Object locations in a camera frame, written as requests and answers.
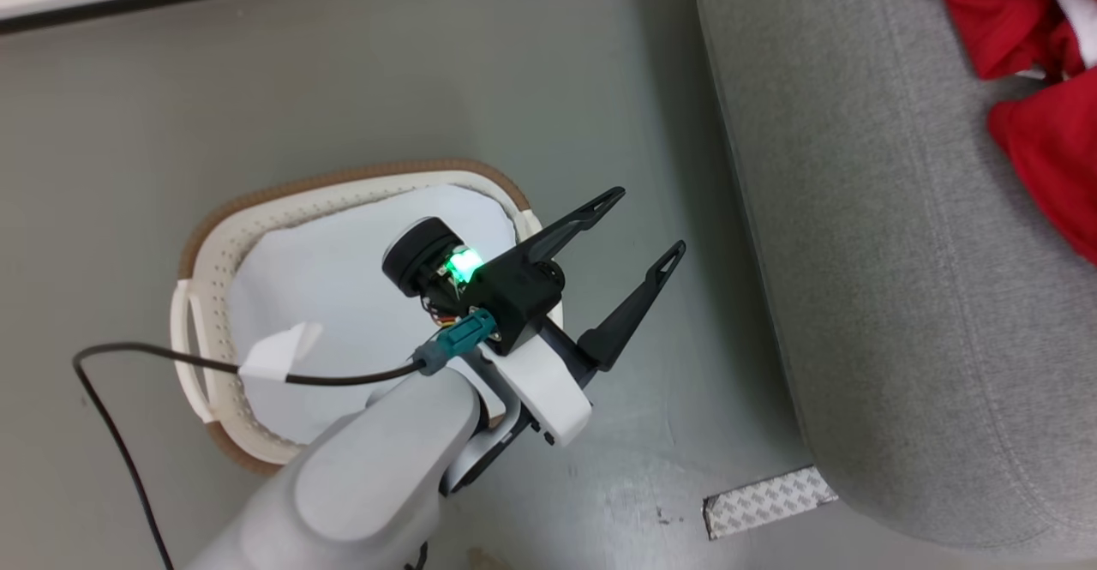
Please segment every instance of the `teal connector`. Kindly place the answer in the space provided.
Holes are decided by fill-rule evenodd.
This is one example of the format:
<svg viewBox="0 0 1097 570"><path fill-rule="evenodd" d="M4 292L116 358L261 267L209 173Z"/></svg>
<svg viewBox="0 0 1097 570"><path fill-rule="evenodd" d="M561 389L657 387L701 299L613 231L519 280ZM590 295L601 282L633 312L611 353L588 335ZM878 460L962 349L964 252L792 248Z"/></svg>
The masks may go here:
<svg viewBox="0 0 1097 570"><path fill-rule="evenodd" d="M446 360L471 352L495 331L495 317L486 309L475 309L457 323L438 333L436 341L445 349Z"/></svg>
<svg viewBox="0 0 1097 570"><path fill-rule="evenodd" d="M486 309L477 309L462 317L452 327L443 329L434 340L420 344L411 358L422 363L422 369L419 371L422 375L434 375L450 360L473 351L477 344L488 340L495 329L495 317Z"/></svg>

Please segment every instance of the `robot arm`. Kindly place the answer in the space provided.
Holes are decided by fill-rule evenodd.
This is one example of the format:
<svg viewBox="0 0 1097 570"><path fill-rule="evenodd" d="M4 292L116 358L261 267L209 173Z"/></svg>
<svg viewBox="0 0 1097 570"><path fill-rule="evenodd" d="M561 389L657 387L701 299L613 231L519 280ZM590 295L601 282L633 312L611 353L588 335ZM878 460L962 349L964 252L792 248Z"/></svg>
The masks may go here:
<svg viewBox="0 0 1097 570"><path fill-rule="evenodd" d="M336 422L248 502L190 570L393 570L468 486L527 429L565 446L586 426L584 387L608 372L686 253L676 242L598 328L574 342L548 319L564 272L552 258L624 195L614 187L483 264L439 218L409 227L384 273L432 316L460 319L416 351L420 372ZM475 264L470 265L470 258ZM506 406L480 417L461 356Z"/></svg>
<svg viewBox="0 0 1097 570"><path fill-rule="evenodd" d="M439 482L479 419L457 372L409 375L290 461L190 570L395 570L438 526Z"/></svg>

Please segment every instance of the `white cloth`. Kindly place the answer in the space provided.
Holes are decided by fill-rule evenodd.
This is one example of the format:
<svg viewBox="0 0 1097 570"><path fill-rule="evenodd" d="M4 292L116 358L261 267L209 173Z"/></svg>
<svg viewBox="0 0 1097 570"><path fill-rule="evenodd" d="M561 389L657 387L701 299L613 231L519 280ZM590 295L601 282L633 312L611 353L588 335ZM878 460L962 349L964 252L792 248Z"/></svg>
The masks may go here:
<svg viewBox="0 0 1097 570"><path fill-rule="evenodd" d="M1097 0L1056 0L1078 38L1086 69L1097 66Z"/></svg>
<svg viewBox="0 0 1097 570"><path fill-rule="evenodd" d="M228 289L238 354L302 321L321 324L298 375L365 375L399 367L436 331L419 300L381 272L388 244L407 226L439 216L485 261L516 242L513 223L495 200L459 186L431 186L264 235ZM365 403L377 386L299 387L244 378L251 409L268 429L307 444Z"/></svg>

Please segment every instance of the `gray fabric cushion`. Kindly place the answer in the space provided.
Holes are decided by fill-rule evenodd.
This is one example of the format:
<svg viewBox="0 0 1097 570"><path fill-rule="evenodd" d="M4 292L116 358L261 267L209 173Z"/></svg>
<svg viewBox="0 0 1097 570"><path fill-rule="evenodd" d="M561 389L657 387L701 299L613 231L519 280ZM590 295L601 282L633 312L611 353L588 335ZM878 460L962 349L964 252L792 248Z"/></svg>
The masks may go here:
<svg viewBox="0 0 1097 570"><path fill-rule="evenodd" d="M803 435L953 547L1097 555L1097 270L985 128L941 0L700 0Z"/></svg>

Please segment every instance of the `black cable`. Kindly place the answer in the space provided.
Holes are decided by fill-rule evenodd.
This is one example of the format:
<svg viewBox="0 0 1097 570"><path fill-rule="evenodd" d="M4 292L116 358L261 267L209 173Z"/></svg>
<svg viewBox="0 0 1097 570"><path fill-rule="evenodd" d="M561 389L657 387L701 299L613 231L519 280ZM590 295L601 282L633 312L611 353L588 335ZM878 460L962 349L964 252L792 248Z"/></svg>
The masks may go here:
<svg viewBox="0 0 1097 570"><path fill-rule="evenodd" d="M137 475L137 466L134 465L134 459L129 456L129 449L126 448L125 442L122 441L122 434L118 434L118 428L114 425L114 419L111 414L106 413L106 407L103 406L99 395L97 394L93 386L91 386L91 380L88 379L88 375L83 372L83 363L81 361L86 356L91 354L84 354L80 352L72 356L72 367L76 369L76 375L80 378L80 384L83 386L83 391L87 391L88 397L91 397L92 404L95 406L95 411L99 412L100 418L106 423L106 429L111 432L111 437L114 438L114 445L118 447L118 452L122 453L122 460L126 461L126 469L129 469L129 478L134 481L134 488L137 489L137 498L140 499L140 508L145 511L145 521L148 522L148 528L152 532L152 539L156 540L156 550L160 552L160 560L163 562L166 570L174 570L174 566L171 563L171 557L168 555L168 547L163 546L163 537L160 536L160 527L156 524L156 517L152 516L152 506L148 503L148 493L145 492L145 485L140 481L140 476Z"/></svg>
<svg viewBox="0 0 1097 570"><path fill-rule="evenodd" d="M404 570L422 570L423 566L427 566L427 543L419 547L419 561L416 561L415 568L410 563L405 563Z"/></svg>
<svg viewBox="0 0 1097 570"><path fill-rule="evenodd" d="M106 407L103 406L103 401L99 398L98 391L95 391L91 380L88 379L87 372L83 371L83 360L87 360L88 356L113 354L113 352L142 352L143 354L161 356L161 358L179 360L179 362L182 363L194 364L196 367L206 367L206 369L219 372L230 372L230 374L236 374L240 367L236 364L218 362L218 360L207 360L201 358L201 356L183 354L183 352L172 352L171 349L156 346L156 344L134 342L93 344L91 347L81 349L81 351L72 356L72 369L76 371L77 378L80 379L80 384L83 386L83 391L87 391L88 397L91 398L92 404L95 406L95 411L99 412L99 417L103 419L103 423L106 424L108 431L111 432L111 437L114 438L114 445L118 447L118 452L122 454L122 460L125 460L126 469L129 470L129 478L134 482L134 488L137 489L137 498L140 500L142 510L145 512L145 521L148 522L148 528L152 532L152 539L156 540L156 549L160 554L160 560L163 562L166 570L174 570L176 567L171 563L171 556L168 555L168 547L163 544L163 536L160 535L160 527L156 523L156 516L152 515L152 506L148 501L148 492L145 492L145 485L142 482L140 475L137 474L137 465L134 465L134 459L129 455L129 449L126 448L125 442L122 441L122 434L118 433L118 428L115 426L114 419L111 418L110 413L108 413ZM404 377L404 375L419 371L420 367L422 367L422 363L412 362L411 364L405 364L405 366L391 372L380 372L378 374L373 375L357 375L357 377L313 377L313 375L286 375L285 383L298 384L298 386L362 386L362 384L376 384L378 381L387 381L387 379ZM412 570L421 570L422 565L426 561L427 545L425 543L422 548L419 549L419 563L416 568L412 568Z"/></svg>

